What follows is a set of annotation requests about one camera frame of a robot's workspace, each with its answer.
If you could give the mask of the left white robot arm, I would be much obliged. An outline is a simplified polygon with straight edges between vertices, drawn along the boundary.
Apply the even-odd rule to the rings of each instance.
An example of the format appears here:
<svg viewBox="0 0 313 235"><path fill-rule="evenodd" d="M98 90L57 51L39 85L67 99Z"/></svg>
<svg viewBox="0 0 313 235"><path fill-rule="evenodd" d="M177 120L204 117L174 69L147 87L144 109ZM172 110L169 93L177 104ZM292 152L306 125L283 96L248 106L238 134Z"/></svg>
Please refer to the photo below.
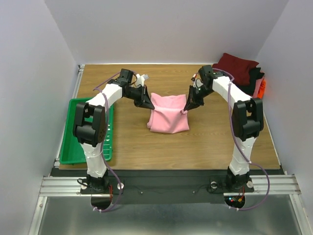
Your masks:
<svg viewBox="0 0 313 235"><path fill-rule="evenodd" d="M103 144L107 137L110 122L110 107L125 97L133 100L136 107L153 110L145 81L148 75L140 75L132 70L121 71L106 81L99 93L86 102L76 105L73 135L83 149L87 162L87 176L79 179L82 193L103 194L112 187L109 184L108 166Z"/></svg>

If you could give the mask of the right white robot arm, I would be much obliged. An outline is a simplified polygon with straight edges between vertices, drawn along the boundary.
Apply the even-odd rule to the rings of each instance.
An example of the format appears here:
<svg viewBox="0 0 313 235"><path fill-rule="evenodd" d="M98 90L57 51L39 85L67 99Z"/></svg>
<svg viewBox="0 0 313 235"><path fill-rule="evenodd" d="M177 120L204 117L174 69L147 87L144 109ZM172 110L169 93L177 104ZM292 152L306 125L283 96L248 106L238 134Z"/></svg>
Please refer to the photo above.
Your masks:
<svg viewBox="0 0 313 235"><path fill-rule="evenodd" d="M234 77L225 71L217 77L211 65L201 67L192 77L193 84L189 87L184 107L184 110L189 111L204 105L204 98L213 92L228 103L234 150L221 186L230 191L241 189L249 182L253 145L264 128L262 100L245 94L233 80Z"/></svg>

